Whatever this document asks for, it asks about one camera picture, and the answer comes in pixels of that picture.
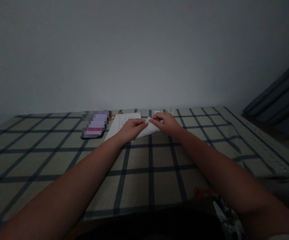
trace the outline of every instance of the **phone screen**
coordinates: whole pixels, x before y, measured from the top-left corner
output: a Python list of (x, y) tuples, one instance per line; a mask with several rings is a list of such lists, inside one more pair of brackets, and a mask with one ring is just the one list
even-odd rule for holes
[(81, 128), (81, 138), (100, 138), (109, 125), (111, 111), (86, 111), (81, 120), (86, 124)]

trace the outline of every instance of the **dark curtain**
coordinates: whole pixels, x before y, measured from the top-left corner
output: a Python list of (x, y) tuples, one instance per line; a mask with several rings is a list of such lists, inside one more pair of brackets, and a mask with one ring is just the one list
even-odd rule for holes
[(289, 134), (289, 69), (254, 99), (243, 112)]

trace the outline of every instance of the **plaid tablecloth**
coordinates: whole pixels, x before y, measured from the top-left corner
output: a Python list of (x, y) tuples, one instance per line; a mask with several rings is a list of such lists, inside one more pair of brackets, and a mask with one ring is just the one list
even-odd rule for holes
[[(174, 116), (254, 176), (289, 175), (289, 150), (227, 108), (177, 109)], [(108, 133), (82, 140), (81, 127), (80, 112), (19, 115), (0, 126), (0, 227)], [(209, 185), (179, 142), (160, 132), (124, 147), (83, 220), (172, 206), (193, 199), (196, 187)]]

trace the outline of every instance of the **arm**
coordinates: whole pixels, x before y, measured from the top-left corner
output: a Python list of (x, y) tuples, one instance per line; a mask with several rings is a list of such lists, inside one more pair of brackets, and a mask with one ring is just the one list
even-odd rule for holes
[(222, 153), (183, 129), (171, 114), (157, 113), (151, 120), (179, 140), (218, 194), (239, 214), (252, 238), (289, 234), (289, 209), (252, 175)]
[(128, 120), (115, 136), (29, 202), (0, 230), (0, 239), (63, 238), (83, 214), (123, 145), (148, 125), (144, 122)]

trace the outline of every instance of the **white paper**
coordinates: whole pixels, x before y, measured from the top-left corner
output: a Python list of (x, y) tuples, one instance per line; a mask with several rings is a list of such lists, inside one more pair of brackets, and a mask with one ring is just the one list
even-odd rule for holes
[(157, 128), (153, 123), (149, 122), (149, 120), (152, 119), (151, 117), (148, 117), (146, 120), (145, 120), (145, 123), (147, 122), (148, 123), (148, 126), (141, 131), (141, 133), (139, 133), (139, 135), (136, 137), (137, 138), (142, 138), (142, 137), (145, 137), (145, 136), (148, 136), (150, 134), (154, 134), (156, 132), (160, 132), (161, 130), (159, 128)]
[(141, 113), (117, 114), (111, 124), (111, 127), (109, 129), (105, 141), (114, 136), (117, 132), (119, 132), (119, 130), (123, 127), (126, 121), (128, 121), (128, 119), (135, 119), (135, 118), (141, 118)]

